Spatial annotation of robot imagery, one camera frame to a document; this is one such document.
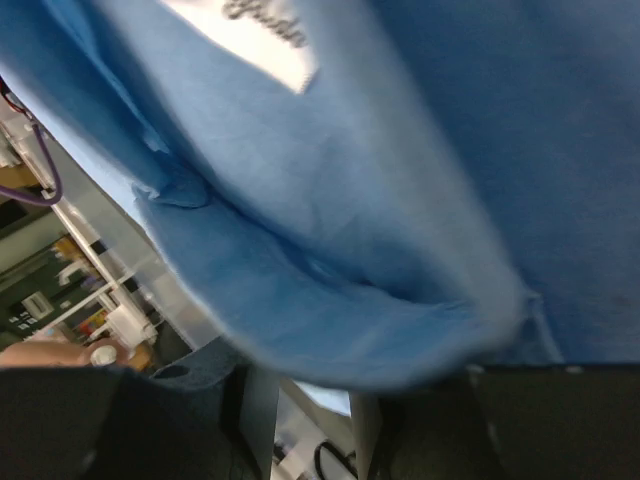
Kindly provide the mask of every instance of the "black fabric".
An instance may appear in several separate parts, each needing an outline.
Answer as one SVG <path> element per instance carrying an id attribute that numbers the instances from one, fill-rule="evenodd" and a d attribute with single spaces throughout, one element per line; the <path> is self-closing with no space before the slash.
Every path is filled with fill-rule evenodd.
<path id="1" fill-rule="evenodd" d="M 122 368 L 2 370 L 0 478 L 257 478 L 251 453 L 218 426 L 240 362 L 218 339 L 156 378 Z"/>
<path id="2" fill-rule="evenodd" d="M 473 379 L 514 480 L 640 478 L 637 368 L 496 369 Z"/>
<path id="3" fill-rule="evenodd" d="M 92 368 L 0 370 L 0 478 L 77 478 L 124 375 Z"/>

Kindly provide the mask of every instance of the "black surface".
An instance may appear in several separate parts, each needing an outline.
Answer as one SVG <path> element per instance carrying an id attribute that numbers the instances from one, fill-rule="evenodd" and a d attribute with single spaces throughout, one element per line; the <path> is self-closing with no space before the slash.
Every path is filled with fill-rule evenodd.
<path id="1" fill-rule="evenodd" d="M 473 380 L 514 480 L 640 479 L 637 369 L 501 369 Z"/>

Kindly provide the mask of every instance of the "clothing label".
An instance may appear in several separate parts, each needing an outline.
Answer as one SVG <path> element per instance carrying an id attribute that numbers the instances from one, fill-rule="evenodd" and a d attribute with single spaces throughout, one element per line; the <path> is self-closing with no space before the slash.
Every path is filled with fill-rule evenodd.
<path id="1" fill-rule="evenodd" d="M 316 72 L 307 36 L 288 0 L 162 0 L 217 45 L 296 93 Z"/>

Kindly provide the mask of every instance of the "purple cable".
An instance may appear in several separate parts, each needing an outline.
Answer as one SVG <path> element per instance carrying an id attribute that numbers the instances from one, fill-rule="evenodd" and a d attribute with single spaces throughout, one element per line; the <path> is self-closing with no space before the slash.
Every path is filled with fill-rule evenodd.
<path id="1" fill-rule="evenodd" d="M 62 182 L 60 181 L 60 174 L 58 173 L 58 169 L 56 168 L 55 164 L 53 163 L 53 159 L 51 158 L 51 153 L 44 143 L 44 138 L 42 136 L 40 126 L 36 123 L 35 120 L 31 120 L 31 127 L 33 128 L 33 134 L 36 136 L 36 140 L 38 140 L 38 145 L 40 145 L 40 149 L 42 150 L 44 158 L 47 160 L 47 165 L 49 165 L 51 175 L 53 175 L 53 185 L 56 189 L 55 194 L 51 198 L 42 198 L 0 185 L 0 195 L 13 198 L 14 200 L 18 200 L 20 202 L 30 203 L 32 205 L 50 207 L 58 203 L 62 198 Z"/>

